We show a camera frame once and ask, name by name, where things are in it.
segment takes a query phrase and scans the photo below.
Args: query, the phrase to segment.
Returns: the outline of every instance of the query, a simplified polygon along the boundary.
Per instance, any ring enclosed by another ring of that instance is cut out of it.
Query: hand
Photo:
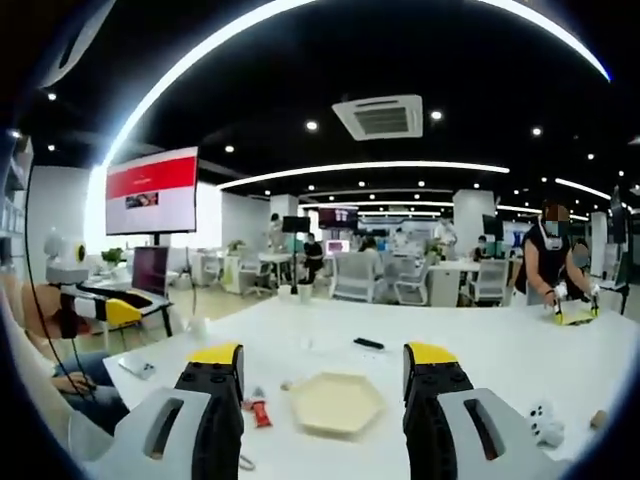
[[[545,305],[549,305],[553,307],[553,304],[556,302],[556,292],[553,290],[549,290],[544,296]]]
[[[66,377],[65,375],[61,377],[53,377],[51,382],[53,383],[53,386],[62,393],[89,393],[90,390],[95,390],[96,388],[96,384],[93,380],[91,380],[88,375],[85,379],[82,372],[71,372],[69,373],[69,377]]]

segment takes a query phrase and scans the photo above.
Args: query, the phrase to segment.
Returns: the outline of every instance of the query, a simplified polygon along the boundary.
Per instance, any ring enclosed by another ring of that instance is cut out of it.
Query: person wearing vr headset
[[[545,202],[542,215],[523,239],[524,260],[518,273],[511,305],[531,305],[541,298],[553,305],[557,298],[556,287],[561,282],[561,273],[586,295],[597,293],[576,265],[567,237],[569,211],[558,202]]]

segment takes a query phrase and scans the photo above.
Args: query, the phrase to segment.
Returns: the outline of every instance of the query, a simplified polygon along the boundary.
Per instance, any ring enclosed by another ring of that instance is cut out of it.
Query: black remote control
[[[356,338],[353,343],[357,343],[363,347],[375,348],[376,350],[384,350],[383,344],[367,340],[366,338]]]

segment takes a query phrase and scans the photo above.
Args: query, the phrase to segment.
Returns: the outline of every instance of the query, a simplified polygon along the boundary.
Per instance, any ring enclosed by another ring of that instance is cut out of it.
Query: red object
[[[272,425],[269,415],[267,415],[264,400],[253,402],[253,416],[256,419],[256,428],[270,427]]]
[[[193,156],[131,167],[107,176],[107,200],[138,193],[192,187],[197,159]]]

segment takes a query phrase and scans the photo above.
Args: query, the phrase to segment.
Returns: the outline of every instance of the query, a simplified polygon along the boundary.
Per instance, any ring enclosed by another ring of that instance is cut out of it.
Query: white pillar
[[[453,196],[453,226],[458,235],[456,253],[464,255],[478,243],[483,234],[482,215],[495,215],[493,192],[459,190]]]
[[[607,246],[607,214],[591,213],[591,275],[601,277]]]
[[[274,195],[270,202],[271,215],[277,213],[280,218],[298,215],[298,199],[292,195]]]

